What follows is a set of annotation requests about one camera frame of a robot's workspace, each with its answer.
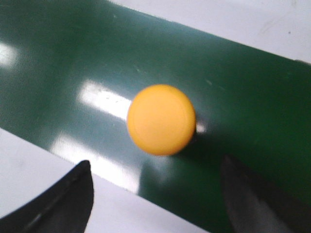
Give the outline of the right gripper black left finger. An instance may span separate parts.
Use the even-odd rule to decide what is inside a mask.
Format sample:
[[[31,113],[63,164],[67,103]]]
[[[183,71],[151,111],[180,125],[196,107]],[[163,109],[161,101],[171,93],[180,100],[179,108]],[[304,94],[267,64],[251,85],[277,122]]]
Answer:
[[[0,219],[2,233],[83,233],[94,203],[88,160],[42,194]]]

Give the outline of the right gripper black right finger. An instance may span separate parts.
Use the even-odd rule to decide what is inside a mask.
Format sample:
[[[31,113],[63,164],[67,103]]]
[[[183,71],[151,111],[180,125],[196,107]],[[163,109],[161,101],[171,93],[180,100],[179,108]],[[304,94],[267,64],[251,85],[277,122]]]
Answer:
[[[220,165],[222,195],[236,233],[309,233],[311,207],[234,156]]]

